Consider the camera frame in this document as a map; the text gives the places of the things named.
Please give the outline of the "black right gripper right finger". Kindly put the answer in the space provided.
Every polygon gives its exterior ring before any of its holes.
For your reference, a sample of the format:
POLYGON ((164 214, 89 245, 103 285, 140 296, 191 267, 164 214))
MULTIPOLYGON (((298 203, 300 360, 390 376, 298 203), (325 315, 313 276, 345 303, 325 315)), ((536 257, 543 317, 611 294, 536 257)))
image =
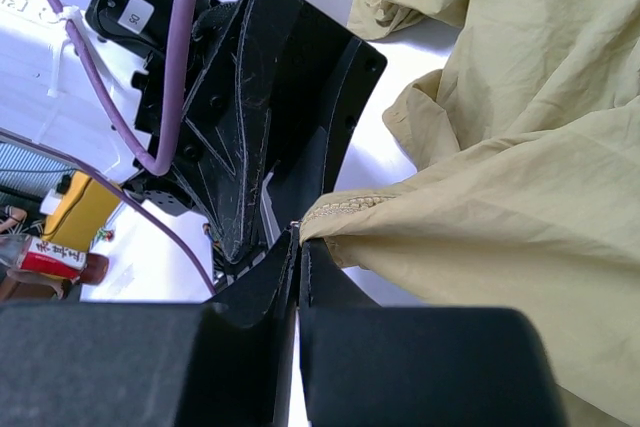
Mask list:
POLYGON ((314 426, 563 426, 542 342, 520 312, 383 307, 304 243, 300 362, 314 426))

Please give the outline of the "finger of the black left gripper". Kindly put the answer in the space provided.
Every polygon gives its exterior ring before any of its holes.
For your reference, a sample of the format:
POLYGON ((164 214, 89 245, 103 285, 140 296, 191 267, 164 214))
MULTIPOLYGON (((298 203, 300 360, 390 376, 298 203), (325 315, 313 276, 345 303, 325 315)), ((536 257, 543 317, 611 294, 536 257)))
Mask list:
POLYGON ((287 39, 270 98, 262 213, 270 240, 335 187, 386 57, 309 4, 287 39))
POLYGON ((299 0, 238 0, 189 94, 185 125, 202 143, 182 174, 228 262, 252 249, 276 71, 299 0))

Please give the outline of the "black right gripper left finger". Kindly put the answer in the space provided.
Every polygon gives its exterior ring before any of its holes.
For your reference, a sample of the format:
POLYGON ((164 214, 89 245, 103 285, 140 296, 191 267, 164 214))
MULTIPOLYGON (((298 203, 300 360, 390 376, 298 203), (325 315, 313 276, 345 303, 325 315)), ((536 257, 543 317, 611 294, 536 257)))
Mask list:
POLYGON ((298 234, 196 304, 5 302, 5 426, 284 426, 298 234))

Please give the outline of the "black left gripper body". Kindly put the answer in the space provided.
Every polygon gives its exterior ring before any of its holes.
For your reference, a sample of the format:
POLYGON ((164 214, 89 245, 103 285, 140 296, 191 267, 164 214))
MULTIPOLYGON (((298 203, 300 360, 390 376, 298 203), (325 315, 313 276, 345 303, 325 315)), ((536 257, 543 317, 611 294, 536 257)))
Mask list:
MULTIPOLYGON (((196 204, 181 172, 186 167, 196 167, 203 155, 202 143, 186 127, 184 116, 189 94, 203 69, 207 51, 226 25, 237 2, 195 0, 187 14, 188 54, 182 78, 184 85, 179 90, 180 110, 173 122, 179 129, 177 146, 171 166, 163 175, 150 173, 139 161, 133 163, 135 173, 120 185, 135 200, 152 199, 174 215, 195 209, 207 216, 196 204)), ((141 94, 134 126, 150 134, 152 154, 158 154, 160 150, 165 86, 167 81, 176 77, 173 72, 176 64, 167 53, 171 16, 176 8, 185 4, 184 0, 91 0, 87 12, 89 25, 100 36, 144 62, 143 71, 134 73, 131 80, 132 87, 141 94)))

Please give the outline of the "olive yellow zip jacket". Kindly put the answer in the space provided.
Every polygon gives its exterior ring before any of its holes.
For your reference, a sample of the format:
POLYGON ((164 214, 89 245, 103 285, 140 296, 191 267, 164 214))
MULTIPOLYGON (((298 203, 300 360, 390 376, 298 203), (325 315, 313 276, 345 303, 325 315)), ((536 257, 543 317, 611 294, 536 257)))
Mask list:
POLYGON ((639 422, 639 0, 353 0, 380 40, 459 31, 383 120, 416 173, 320 197, 336 263, 435 304, 523 312, 573 426, 639 422))

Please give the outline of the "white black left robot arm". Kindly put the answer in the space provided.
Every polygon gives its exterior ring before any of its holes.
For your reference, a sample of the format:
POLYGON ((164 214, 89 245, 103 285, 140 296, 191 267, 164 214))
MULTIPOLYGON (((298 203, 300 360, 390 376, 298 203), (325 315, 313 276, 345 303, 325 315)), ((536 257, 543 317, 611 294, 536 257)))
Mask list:
POLYGON ((105 90, 145 151, 159 149, 173 0, 1 0, 1 132, 91 166, 138 201, 209 221, 222 257, 264 249, 334 188, 385 67, 348 30, 351 0, 196 0, 184 103, 168 172, 148 172, 104 112, 66 24, 74 20, 105 90), (269 204, 267 219, 261 208, 269 204))

